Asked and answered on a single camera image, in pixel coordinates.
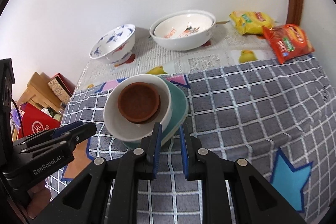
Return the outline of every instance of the bag of chips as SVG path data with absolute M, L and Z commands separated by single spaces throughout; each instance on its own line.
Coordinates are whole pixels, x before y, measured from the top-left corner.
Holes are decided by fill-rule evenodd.
M 315 51 L 305 31 L 295 24 L 276 26 L 271 29 L 263 27 L 263 31 L 280 64 Z
M 245 33 L 263 34 L 263 26 L 272 28 L 275 25 L 269 15 L 261 12 L 234 11 L 230 14 L 230 18 L 241 35 Z

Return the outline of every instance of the silver bolt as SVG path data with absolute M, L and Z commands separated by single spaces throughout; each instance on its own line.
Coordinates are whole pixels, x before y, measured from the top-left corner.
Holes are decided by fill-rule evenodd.
M 143 154 L 143 149 L 142 149 L 142 148 L 135 148 L 135 149 L 133 150 L 133 153 L 134 153 L 135 155 L 142 155 L 142 154 Z
M 198 150 L 198 153 L 199 153 L 200 155 L 206 155 L 207 153 L 209 153 L 209 151 L 208 151 L 207 149 L 205 149 L 205 148 L 200 148 L 200 149 Z
M 93 163 L 94 163 L 95 165 L 101 165 L 101 164 L 104 163 L 104 159 L 103 159 L 103 158 L 96 158 L 96 159 L 93 161 Z
M 239 159 L 239 160 L 237 160 L 237 163 L 240 166 L 246 166 L 247 165 L 247 160 L 246 159 Z

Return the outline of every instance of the teal plate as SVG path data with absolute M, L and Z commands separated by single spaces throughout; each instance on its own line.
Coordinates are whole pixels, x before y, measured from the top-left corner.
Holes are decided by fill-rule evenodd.
M 180 125 L 184 122 L 188 114 L 188 101 L 184 92 L 177 86 L 165 80 L 171 94 L 172 99 L 172 115 L 167 128 L 162 132 L 161 146 L 164 145 L 179 129 Z M 128 148 L 138 148 L 140 143 L 123 142 Z

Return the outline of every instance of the blue star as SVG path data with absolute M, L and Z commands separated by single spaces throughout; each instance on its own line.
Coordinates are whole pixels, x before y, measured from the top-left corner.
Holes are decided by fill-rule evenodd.
M 305 211 L 303 188 L 308 182 L 313 162 L 295 168 L 279 148 L 270 183 L 299 213 Z

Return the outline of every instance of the human hand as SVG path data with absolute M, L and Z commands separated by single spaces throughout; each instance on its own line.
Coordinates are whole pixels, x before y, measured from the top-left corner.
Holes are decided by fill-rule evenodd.
M 31 219 L 33 219 L 49 204 L 51 199 L 51 193 L 45 187 L 44 180 L 31 188 L 28 193 L 31 196 L 31 202 L 28 204 L 27 209 L 24 209 L 20 205 L 19 206 L 22 212 L 26 215 L 26 217 L 30 217 Z M 21 219 L 21 221 L 25 223 L 25 219 L 11 199 L 9 199 L 9 204 L 11 205 L 17 216 Z

